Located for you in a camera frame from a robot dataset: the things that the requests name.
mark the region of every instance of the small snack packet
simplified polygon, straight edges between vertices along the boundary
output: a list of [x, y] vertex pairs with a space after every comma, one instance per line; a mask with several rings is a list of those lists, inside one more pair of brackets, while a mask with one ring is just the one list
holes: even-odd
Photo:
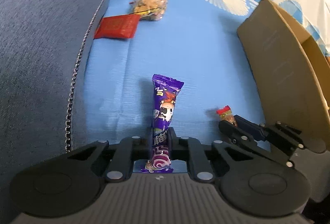
[[183, 82], [155, 74], [152, 77], [154, 88], [154, 110], [152, 120], [151, 159], [142, 173], [171, 173], [169, 140], [167, 129], [171, 123], [176, 97]]
[[158, 21], [163, 18], [167, 0], [134, 0], [132, 14], [138, 14], [141, 19]]
[[236, 120], [229, 106], [225, 106], [222, 109], [218, 109], [217, 114], [220, 115], [221, 120], [226, 120], [227, 122], [230, 122], [231, 124], [237, 126]]
[[104, 17], [95, 32], [94, 39], [133, 38], [139, 20], [140, 16], [135, 14]]

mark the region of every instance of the red envelope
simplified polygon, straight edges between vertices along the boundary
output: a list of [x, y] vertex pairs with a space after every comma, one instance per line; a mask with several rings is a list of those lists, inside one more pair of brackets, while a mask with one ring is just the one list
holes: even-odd
[[99, 38], [133, 38], [140, 20], [140, 15], [118, 15], [102, 18], [95, 32]]

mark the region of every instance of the round pad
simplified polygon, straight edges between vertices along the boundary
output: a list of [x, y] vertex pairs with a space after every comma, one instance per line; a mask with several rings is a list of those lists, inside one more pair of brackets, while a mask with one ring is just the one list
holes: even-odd
[[287, 184], [286, 180], [281, 176], [261, 173], [250, 178], [249, 186], [260, 194], [277, 195], [285, 191]]
[[263, 158], [230, 163], [230, 170], [217, 184], [229, 203], [261, 217], [299, 212], [311, 192], [301, 173]]
[[38, 217], [61, 217], [90, 205], [100, 191], [99, 178], [84, 162], [65, 159], [31, 167], [11, 184], [13, 202]]
[[36, 177], [34, 188], [43, 194], [59, 194], [71, 185], [71, 178], [61, 173], [50, 173]]

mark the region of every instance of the cardboard box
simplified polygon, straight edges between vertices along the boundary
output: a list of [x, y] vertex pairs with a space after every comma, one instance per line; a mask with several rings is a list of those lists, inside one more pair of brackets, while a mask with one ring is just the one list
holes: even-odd
[[290, 124], [330, 149], [330, 65], [312, 36], [271, 0], [261, 0], [237, 34], [266, 122]]

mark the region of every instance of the gray fabric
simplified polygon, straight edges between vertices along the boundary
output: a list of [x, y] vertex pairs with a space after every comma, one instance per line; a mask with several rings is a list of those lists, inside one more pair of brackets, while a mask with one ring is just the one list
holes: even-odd
[[[17, 211], [8, 184], [20, 170], [64, 152], [72, 71], [101, 0], [0, 0], [0, 223]], [[87, 39], [75, 89], [74, 139], [86, 140], [83, 80]]]

